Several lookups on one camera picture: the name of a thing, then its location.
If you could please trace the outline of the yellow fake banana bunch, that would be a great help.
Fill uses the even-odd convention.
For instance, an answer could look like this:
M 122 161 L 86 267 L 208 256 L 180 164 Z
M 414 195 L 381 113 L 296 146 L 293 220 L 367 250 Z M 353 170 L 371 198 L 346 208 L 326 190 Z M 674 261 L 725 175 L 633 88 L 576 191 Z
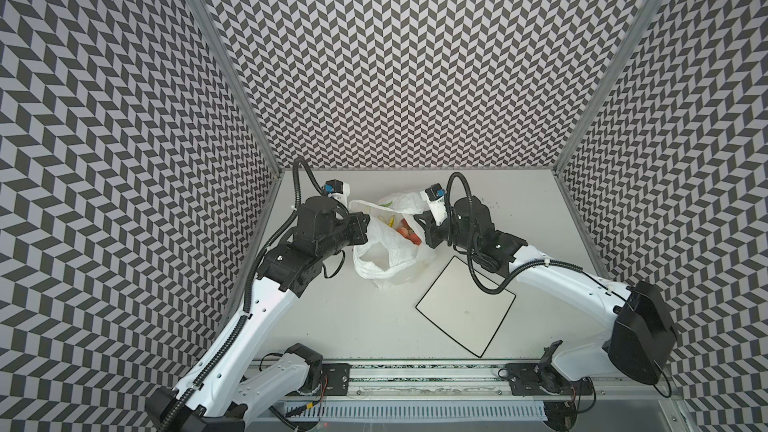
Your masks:
M 380 222 L 382 222 L 383 224 L 385 224 L 389 228 L 394 228 L 395 227 L 396 219 L 395 219 L 394 215 L 392 215 L 392 216 L 382 216 L 382 215 L 379 215 L 378 216 L 378 220 Z

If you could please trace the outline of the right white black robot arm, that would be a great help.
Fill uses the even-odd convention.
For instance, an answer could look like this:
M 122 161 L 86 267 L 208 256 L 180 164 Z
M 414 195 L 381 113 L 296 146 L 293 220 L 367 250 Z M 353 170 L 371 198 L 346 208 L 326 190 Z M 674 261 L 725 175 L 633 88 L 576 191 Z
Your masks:
M 498 230 L 475 197 L 449 203 L 440 185 L 421 194 L 428 209 L 414 219 L 430 248 L 454 246 L 467 259 L 475 287 L 488 296 L 514 281 L 537 288 L 590 317 L 601 329 L 578 340 L 554 340 L 534 367 L 539 387 L 554 395 L 585 378 L 618 372 L 657 385 L 678 333 L 660 289 L 646 281 L 611 281 L 553 258 L 526 240 Z

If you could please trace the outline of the red fake strawberry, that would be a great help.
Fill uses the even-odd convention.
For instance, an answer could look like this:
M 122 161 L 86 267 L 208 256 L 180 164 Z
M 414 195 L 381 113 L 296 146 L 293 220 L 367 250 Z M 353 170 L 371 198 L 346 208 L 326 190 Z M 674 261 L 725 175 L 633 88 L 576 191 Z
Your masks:
M 421 238 L 418 236 L 418 234 L 415 232 L 415 230 L 408 224 L 408 222 L 405 219 L 402 219 L 400 221 L 400 224 L 396 228 L 396 231 L 405 239 L 410 241 L 416 246 L 420 246 L 422 244 Z

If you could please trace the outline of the white printed plastic bag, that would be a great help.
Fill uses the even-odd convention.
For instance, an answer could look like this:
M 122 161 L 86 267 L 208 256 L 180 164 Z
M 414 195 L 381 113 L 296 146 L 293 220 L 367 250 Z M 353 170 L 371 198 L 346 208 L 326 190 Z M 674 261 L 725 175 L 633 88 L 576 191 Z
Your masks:
M 370 216 L 364 245 L 352 248 L 353 267 L 361 278 L 373 282 L 378 288 L 405 284 L 423 273 L 437 258 L 437 251 L 424 242 L 424 231 L 415 216 L 429 210 L 427 202 L 418 192 L 390 194 L 377 201 L 353 200 L 349 208 Z M 395 216 L 394 228 L 378 220 L 378 216 Z M 416 246 L 403 238 L 396 228 L 405 219 L 422 240 Z

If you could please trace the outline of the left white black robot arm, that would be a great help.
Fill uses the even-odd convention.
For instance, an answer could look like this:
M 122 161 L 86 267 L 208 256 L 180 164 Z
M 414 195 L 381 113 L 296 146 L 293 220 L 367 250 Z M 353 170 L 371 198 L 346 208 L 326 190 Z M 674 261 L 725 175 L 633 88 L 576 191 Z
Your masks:
M 297 203 L 260 250 L 239 311 L 204 356 L 172 388 L 161 387 L 145 409 L 160 431 L 243 431 L 293 392 L 320 387 L 321 354 L 296 344 L 277 364 L 245 375 L 277 321 L 348 246 L 364 245 L 371 218 L 336 199 Z

